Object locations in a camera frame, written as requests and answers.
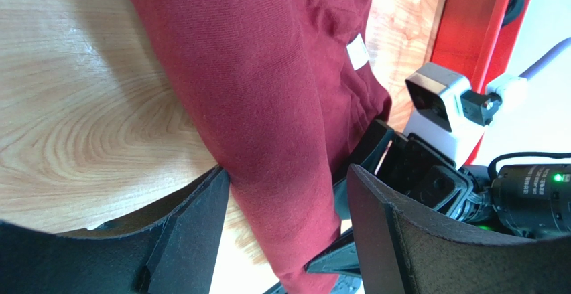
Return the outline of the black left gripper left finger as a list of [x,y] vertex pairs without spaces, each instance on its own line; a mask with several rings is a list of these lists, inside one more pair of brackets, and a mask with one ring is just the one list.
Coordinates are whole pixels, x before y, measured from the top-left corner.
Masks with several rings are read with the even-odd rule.
[[1,223],[2,293],[208,293],[229,200],[215,167],[94,230]]

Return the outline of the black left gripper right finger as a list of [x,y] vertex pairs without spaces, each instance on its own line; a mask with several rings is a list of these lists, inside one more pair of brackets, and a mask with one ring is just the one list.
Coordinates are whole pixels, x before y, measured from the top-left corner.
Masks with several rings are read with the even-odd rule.
[[570,238],[531,240],[451,219],[358,165],[348,200],[366,293],[569,293]]

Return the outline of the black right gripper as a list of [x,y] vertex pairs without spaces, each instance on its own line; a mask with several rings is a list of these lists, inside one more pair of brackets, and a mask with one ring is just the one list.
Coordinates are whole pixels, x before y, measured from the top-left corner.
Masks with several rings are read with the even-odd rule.
[[[482,191],[476,178],[441,152],[412,135],[407,138],[375,119],[357,146],[332,175],[334,207],[341,220],[351,218],[347,195],[350,165],[359,165],[397,192],[449,217],[476,218],[482,209]],[[361,277],[352,228],[310,260],[307,273]]]

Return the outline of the dark red t shirt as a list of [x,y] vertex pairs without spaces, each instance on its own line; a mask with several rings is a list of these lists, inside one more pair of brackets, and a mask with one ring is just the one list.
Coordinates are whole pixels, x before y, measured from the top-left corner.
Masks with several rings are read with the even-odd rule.
[[340,235],[332,174],[391,99],[360,46],[372,0],[130,0],[287,293]]

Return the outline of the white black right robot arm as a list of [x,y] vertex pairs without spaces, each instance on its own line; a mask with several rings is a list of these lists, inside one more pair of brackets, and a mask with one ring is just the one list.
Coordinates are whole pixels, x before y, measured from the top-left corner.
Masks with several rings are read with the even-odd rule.
[[570,166],[566,153],[551,158],[551,164],[458,167],[419,136],[375,120],[332,176],[334,204],[343,220],[350,218],[347,173],[354,164],[449,218],[502,224],[524,238],[560,236],[570,233]]

